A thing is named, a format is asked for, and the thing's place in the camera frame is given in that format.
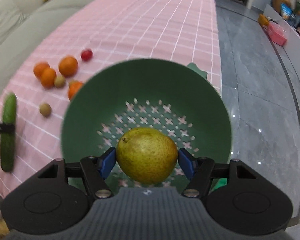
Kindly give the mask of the green cucumber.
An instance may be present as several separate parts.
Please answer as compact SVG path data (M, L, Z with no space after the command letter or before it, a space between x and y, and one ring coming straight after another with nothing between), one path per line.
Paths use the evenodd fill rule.
M11 172L14 165L15 125L17 118L17 97L14 93L6 95L2 111L2 123L10 125L0 134L0 164L4 172Z

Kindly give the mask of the brown longan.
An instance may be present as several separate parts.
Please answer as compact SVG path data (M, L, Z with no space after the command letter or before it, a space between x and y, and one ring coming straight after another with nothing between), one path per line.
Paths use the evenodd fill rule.
M42 103L39 106L39 113L43 117L48 118L52 113L52 108L48 103Z
M54 79L54 86L56 88L63 88L66 84L66 79L64 76L60 75Z

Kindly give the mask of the yellow-green pear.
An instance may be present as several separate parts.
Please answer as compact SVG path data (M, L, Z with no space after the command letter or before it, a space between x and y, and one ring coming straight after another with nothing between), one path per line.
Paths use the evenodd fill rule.
M170 176L178 160L178 148L162 132L154 128L136 127L119 139L116 160L129 178L153 185Z

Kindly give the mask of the large orange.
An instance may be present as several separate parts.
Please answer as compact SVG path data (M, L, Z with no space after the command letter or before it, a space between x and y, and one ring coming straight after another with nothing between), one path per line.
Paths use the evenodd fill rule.
M66 56L61 59L58 70L64 77L72 77L78 71L78 61L73 56Z

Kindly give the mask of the green perforated colander bowl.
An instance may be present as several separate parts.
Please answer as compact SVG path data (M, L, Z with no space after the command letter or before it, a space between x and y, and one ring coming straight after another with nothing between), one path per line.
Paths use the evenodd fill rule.
M168 135L196 158L229 160L230 116L220 94L193 64L129 60L90 78L66 110L62 156L67 163L98 157L135 127Z

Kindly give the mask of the red cherry tomato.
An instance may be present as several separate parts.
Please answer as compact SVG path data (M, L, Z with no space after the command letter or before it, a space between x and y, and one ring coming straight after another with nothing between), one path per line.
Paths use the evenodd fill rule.
M81 52L81 59L84 62L90 61L93 57L93 52L91 49L85 49Z

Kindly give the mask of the beige sofa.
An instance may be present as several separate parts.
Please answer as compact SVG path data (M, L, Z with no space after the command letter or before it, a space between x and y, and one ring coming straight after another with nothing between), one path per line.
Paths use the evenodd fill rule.
M0 96L34 49L94 0L0 0Z

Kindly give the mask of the pink checked tablecloth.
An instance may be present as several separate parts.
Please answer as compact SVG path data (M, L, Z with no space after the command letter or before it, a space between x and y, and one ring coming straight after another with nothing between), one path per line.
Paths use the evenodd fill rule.
M0 167L0 196L8 195L29 176L61 155L61 124L69 105L65 88L44 89L33 73L46 61L57 68L67 55L93 51L80 62L75 79L87 81L112 64L137 58L193 62L221 90L221 57L215 0L94 0L60 24L34 49L0 96L18 99L17 156L12 173ZM39 106L48 103L48 118Z

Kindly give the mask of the pink box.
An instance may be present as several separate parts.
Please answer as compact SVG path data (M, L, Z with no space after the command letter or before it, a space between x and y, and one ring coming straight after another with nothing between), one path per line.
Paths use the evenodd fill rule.
M271 41L279 46L284 46L287 42L285 30L277 23L270 21L267 27L267 34Z

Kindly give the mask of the orange box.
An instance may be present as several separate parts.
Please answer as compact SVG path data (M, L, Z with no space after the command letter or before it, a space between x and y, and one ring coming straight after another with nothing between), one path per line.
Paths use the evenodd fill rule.
M267 28L269 25L269 19L264 14L259 14L257 21L262 28Z

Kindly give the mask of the blue snack bag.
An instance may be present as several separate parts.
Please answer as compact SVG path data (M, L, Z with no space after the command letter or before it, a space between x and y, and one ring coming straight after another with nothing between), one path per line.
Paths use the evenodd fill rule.
M291 13L292 13L291 8L288 5L286 5L285 3L282 3L281 4L281 16L282 16L282 18L287 21L289 19L290 15L291 15Z

